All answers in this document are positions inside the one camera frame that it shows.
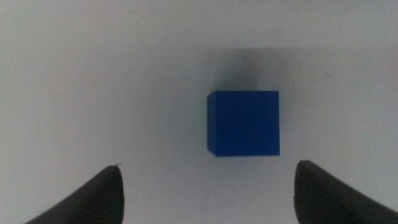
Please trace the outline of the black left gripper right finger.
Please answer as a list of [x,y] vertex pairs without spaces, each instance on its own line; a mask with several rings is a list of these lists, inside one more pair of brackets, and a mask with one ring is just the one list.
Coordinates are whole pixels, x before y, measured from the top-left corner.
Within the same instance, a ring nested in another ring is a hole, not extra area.
[[367,197],[311,161],[297,164],[294,208],[299,223],[394,223],[397,212]]

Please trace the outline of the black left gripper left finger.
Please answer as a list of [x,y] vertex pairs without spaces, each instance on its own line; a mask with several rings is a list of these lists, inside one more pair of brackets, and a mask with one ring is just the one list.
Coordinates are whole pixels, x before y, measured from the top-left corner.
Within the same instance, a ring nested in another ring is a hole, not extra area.
[[78,190],[28,224],[122,224],[124,187],[120,168],[107,166]]

